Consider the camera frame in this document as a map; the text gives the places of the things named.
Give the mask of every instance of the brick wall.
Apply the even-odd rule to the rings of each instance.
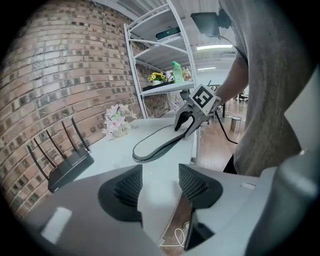
[[[50,195],[27,153],[30,145],[44,171],[52,170],[33,138],[59,164],[62,158],[45,130],[70,155],[72,145],[61,120],[71,127],[74,117],[91,145],[103,137],[103,115],[111,105],[129,104],[142,116],[123,32],[123,24],[130,22],[93,2],[55,0],[35,12],[12,42],[0,80],[0,182],[18,218]],[[152,70],[138,70],[141,83],[146,83]],[[166,96],[148,97],[146,103],[152,117],[169,109]],[[74,130],[68,130],[78,144]]]

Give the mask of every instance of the wooden floor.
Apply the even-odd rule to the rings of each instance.
[[[228,138],[234,142],[241,140],[244,134],[245,120],[247,113],[246,103],[229,101],[226,105],[225,118],[221,118],[222,125]],[[241,125],[238,132],[230,131],[231,117],[241,117]],[[222,172],[232,156],[236,144],[227,141],[221,126],[216,118],[211,119],[209,125],[201,125],[200,156],[198,165],[207,169]],[[182,196],[177,206],[173,219],[163,237],[163,245],[176,245],[175,229],[183,229],[183,224],[190,220],[191,207],[188,200]],[[161,250],[168,256],[179,256],[184,252],[181,246],[161,247]]]

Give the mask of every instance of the black router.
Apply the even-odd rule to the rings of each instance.
[[[66,126],[64,122],[62,121],[63,129],[74,149],[74,152],[70,156],[66,156],[60,148],[57,146],[55,141],[52,139],[51,135],[49,134],[48,130],[46,130],[46,134],[48,135],[49,139],[51,140],[52,144],[56,148],[56,150],[60,153],[60,155],[63,157],[63,161],[55,165],[50,158],[45,154],[43,149],[40,147],[37,140],[34,138],[34,142],[36,146],[40,149],[41,153],[44,155],[44,157],[48,160],[48,162],[52,165],[53,170],[50,172],[49,176],[45,174],[45,172],[42,170],[41,166],[39,165],[35,154],[32,152],[29,145],[27,145],[27,149],[35,163],[35,165],[38,167],[39,171],[42,173],[42,175],[47,179],[48,181],[48,190],[51,193],[54,193],[59,188],[63,187],[64,185],[72,182],[77,178],[81,173],[83,173],[89,166],[91,166],[94,163],[93,157],[90,155],[90,150],[84,141],[84,138],[81,136],[78,127],[75,123],[75,120],[71,118],[73,127],[78,134],[83,147],[77,148],[74,142],[72,141]]]

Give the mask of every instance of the white table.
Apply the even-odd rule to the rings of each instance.
[[[132,130],[128,135],[114,140],[99,140],[90,147],[94,163],[76,180],[136,165],[132,158],[133,147],[148,135],[174,122],[174,118],[137,119],[130,123]],[[142,164],[143,187],[138,199],[138,210],[142,213],[144,231],[157,244],[177,208],[182,193],[178,166],[190,164],[193,143],[192,134],[180,140],[159,159]]]

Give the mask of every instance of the gray shirt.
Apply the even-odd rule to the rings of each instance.
[[[260,176],[301,150],[284,113],[310,78],[312,63],[297,31],[271,1],[220,0],[220,5],[249,66],[245,132],[234,167],[238,174]]]

